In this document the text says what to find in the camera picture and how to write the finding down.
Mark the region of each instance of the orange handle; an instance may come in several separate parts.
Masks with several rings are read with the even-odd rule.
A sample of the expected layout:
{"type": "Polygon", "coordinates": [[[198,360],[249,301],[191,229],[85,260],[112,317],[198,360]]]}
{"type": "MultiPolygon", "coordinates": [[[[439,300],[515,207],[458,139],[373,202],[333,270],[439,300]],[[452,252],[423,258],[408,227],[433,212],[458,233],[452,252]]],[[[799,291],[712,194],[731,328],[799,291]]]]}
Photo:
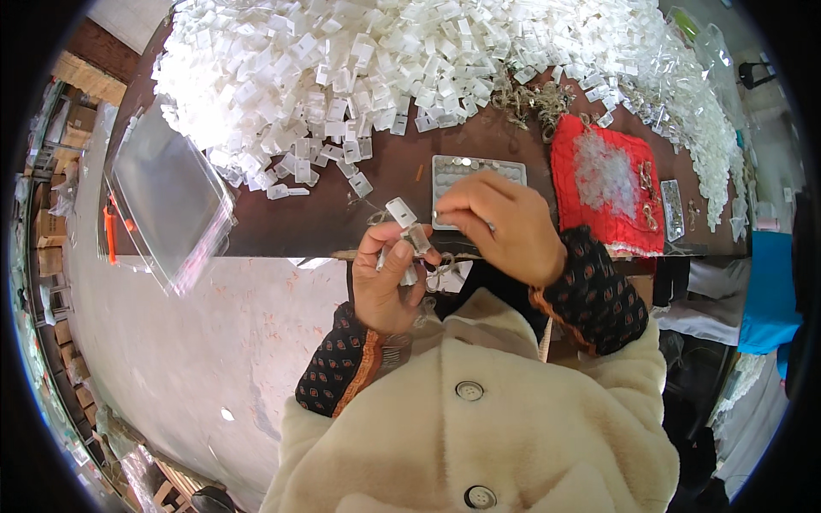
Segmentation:
{"type": "Polygon", "coordinates": [[[103,216],[105,217],[105,236],[108,240],[108,263],[114,265],[117,263],[117,253],[114,250],[114,215],[108,213],[108,208],[103,207],[103,216]]]}

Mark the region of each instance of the patterned sleeve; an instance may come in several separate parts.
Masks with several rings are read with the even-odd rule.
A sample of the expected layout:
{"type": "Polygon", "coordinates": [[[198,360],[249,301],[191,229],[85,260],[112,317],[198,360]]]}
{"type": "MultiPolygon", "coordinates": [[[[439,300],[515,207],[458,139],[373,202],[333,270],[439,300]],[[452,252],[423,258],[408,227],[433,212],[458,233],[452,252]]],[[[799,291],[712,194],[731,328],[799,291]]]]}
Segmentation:
{"type": "Polygon", "coordinates": [[[581,226],[560,235],[567,247],[563,274],[530,301],[569,328],[591,355],[609,355],[641,337],[647,309],[635,288],[613,270],[607,249],[581,226]]]}
{"type": "Polygon", "coordinates": [[[350,302],[333,314],[333,329],[314,352],[296,386],[306,410],[336,418],[356,394],[370,385],[382,363],[384,338],[354,315],[350,302]]]}

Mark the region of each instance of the concrete floor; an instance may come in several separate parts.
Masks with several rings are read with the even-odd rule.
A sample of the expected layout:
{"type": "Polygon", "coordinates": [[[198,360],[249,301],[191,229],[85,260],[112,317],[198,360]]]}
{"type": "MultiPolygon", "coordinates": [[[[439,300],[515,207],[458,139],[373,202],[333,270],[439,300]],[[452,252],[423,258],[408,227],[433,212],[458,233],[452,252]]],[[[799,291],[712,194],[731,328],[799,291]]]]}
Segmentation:
{"type": "Polygon", "coordinates": [[[81,179],[64,248],[69,323],[94,385],[152,445],[256,511],[277,471],[282,405],[347,300],[346,266],[220,258],[187,297],[165,296],[150,274],[98,258],[101,173],[81,179]]]}

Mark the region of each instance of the left hand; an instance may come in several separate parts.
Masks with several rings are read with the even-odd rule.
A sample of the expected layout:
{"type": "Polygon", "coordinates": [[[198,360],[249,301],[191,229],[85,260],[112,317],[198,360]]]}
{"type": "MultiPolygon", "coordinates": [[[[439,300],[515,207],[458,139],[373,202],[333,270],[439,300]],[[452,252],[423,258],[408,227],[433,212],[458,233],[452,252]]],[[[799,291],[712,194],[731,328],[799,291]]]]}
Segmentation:
{"type": "MultiPolygon", "coordinates": [[[[433,228],[423,225],[424,234],[430,236],[433,228]]],[[[404,333],[411,328],[419,315],[416,306],[424,296],[427,272],[416,264],[416,284],[400,297],[399,282],[413,261],[413,246],[400,237],[404,231],[397,222],[382,222],[368,228],[362,237],[353,263],[354,310],[356,317],[370,329],[383,335],[404,333]],[[389,250],[382,270],[376,270],[379,251],[389,250]]],[[[433,265],[442,262],[442,255],[435,249],[428,250],[423,258],[433,265]]]]}

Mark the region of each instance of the right hand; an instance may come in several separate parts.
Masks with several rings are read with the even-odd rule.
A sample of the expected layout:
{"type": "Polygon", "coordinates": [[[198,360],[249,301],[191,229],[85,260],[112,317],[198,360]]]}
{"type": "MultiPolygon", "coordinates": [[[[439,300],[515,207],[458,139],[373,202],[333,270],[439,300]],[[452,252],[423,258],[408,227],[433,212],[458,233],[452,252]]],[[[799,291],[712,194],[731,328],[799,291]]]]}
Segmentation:
{"type": "Polygon", "coordinates": [[[506,275],[535,287],[562,275],[567,249],[535,190],[485,171],[456,182],[435,208],[437,222],[459,228],[506,275]]]}

